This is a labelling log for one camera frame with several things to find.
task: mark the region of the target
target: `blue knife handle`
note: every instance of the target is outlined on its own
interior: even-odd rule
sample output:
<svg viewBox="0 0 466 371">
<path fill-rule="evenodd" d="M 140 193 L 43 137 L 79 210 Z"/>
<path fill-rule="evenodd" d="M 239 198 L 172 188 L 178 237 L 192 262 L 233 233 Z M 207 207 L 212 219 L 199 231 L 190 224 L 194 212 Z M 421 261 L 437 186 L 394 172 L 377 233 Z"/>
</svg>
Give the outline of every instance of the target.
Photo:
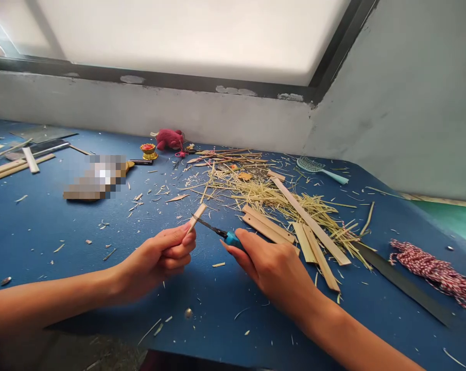
<svg viewBox="0 0 466 371">
<path fill-rule="evenodd" d="M 243 248 L 243 245 L 239 241 L 238 237 L 236 237 L 234 232 L 228 232 L 228 236 L 226 237 L 226 244 L 230 245 L 230 246 L 237 247 L 237 248 L 245 251 L 245 249 Z"/>
</svg>

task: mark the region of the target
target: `person's left hand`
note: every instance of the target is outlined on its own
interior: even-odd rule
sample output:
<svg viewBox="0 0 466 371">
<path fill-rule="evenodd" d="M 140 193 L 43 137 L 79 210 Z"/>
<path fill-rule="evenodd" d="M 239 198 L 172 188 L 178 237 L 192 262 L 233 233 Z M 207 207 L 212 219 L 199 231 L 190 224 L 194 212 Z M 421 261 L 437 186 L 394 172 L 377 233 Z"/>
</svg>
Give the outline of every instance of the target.
<svg viewBox="0 0 466 371">
<path fill-rule="evenodd" d="M 166 278 L 183 273 L 192 257 L 196 233 L 189 223 L 149 238 L 120 264 L 107 269 L 112 282 L 111 305 L 136 301 Z"/>
</svg>

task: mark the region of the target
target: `small gold container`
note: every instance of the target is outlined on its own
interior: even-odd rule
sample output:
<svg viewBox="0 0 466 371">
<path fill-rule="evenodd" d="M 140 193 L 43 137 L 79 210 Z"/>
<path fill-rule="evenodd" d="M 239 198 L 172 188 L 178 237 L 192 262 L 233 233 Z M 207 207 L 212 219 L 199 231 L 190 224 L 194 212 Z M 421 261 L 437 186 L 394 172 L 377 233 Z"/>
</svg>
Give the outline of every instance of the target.
<svg viewBox="0 0 466 371">
<path fill-rule="evenodd" d="M 159 157 L 159 155 L 156 153 L 156 146 L 153 144 L 142 144 L 140 149 L 144 153 L 144 160 L 155 160 L 157 157 Z"/>
</svg>

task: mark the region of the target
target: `green floor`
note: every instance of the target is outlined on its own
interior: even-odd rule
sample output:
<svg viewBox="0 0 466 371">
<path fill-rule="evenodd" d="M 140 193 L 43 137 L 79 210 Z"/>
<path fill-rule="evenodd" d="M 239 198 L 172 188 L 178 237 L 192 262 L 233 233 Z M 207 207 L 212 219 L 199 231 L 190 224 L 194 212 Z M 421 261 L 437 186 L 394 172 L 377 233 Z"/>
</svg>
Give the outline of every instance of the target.
<svg viewBox="0 0 466 371">
<path fill-rule="evenodd" d="M 466 239 L 466 207 L 426 201 L 412 202 L 430 214 L 440 225 L 449 228 Z"/>
</svg>

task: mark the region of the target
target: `plush toy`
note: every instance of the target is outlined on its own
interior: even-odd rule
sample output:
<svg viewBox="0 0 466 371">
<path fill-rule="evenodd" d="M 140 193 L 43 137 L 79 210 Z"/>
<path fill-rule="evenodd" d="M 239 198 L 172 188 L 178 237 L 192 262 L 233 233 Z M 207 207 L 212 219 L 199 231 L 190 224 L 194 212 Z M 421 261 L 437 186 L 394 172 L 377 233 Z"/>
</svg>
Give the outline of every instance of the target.
<svg viewBox="0 0 466 371">
<path fill-rule="evenodd" d="M 158 150 L 164 150 L 166 147 L 181 149 L 181 145 L 184 142 L 181 130 L 161 129 L 156 135 L 156 139 Z"/>
</svg>

